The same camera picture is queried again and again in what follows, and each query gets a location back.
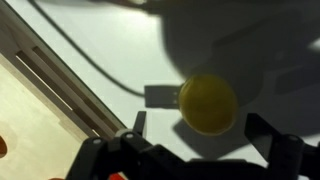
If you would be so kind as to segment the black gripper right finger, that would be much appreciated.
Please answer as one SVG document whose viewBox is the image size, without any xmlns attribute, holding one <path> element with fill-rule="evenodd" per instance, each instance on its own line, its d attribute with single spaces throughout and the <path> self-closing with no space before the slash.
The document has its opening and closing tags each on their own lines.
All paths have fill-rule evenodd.
<svg viewBox="0 0 320 180">
<path fill-rule="evenodd" d="M 293 134 L 282 134 L 256 113 L 249 113 L 244 134 L 268 162 L 263 180 L 320 180 L 320 147 Z"/>
</svg>

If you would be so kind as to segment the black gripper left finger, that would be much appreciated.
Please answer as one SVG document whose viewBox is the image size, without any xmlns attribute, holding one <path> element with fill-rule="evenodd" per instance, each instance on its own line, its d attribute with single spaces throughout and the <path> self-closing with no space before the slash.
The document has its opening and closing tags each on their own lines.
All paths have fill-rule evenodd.
<svg viewBox="0 0 320 180">
<path fill-rule="evenodd" d="M 132 129 L 123 129 L 107 141 L 88 138 L 66 176 L 66 180 L 108 180 L 123 173 L 129 180 L 185 180 L 184 161 L 144 137 L 146 112 L 139 111 Z"/>
</svg>

